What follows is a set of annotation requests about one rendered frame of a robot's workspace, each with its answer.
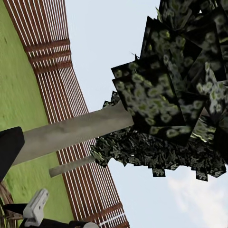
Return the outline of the wicker basket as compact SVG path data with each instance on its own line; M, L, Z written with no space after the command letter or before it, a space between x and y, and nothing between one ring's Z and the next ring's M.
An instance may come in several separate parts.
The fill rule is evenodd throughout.
M14 204L14 201L3 179L0 183L0 228L19 228L18 220L24 219L23 214L4 209L5 204Z

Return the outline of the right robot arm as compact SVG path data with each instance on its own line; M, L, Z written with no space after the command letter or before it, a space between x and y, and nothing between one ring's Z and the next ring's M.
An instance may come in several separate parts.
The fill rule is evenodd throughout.
M4 209L23 214L24 220L19 228L101 228L93 221L70 221L69 224L44 218L43 207L49 198L46 188L41 188L26 204L5 204Z

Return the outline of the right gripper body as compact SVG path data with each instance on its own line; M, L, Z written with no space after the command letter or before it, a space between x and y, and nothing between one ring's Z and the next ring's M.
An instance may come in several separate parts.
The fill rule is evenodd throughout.
M24 218L24 220L22 221L22 223L20 224L19 228L55 228L56 224L57 224L57 220L51 220L51 219L46 219L43 218L40 226L25 226L25 222L26 222L27 218Z

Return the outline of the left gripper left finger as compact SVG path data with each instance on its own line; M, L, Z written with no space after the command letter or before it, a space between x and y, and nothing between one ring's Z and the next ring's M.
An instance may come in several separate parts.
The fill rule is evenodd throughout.
M0 183L25 144L20 126L0 132Z

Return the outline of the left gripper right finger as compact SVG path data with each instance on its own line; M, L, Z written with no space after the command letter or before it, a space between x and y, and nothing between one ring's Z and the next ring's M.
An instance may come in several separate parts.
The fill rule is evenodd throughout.
M213 143L228 165L228 128L218 126Z

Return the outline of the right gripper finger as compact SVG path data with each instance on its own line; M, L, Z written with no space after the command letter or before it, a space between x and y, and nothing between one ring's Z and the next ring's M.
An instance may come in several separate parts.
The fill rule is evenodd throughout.
M5 204L3 208L19 214L23 214L23 210L26 206L27 204Z

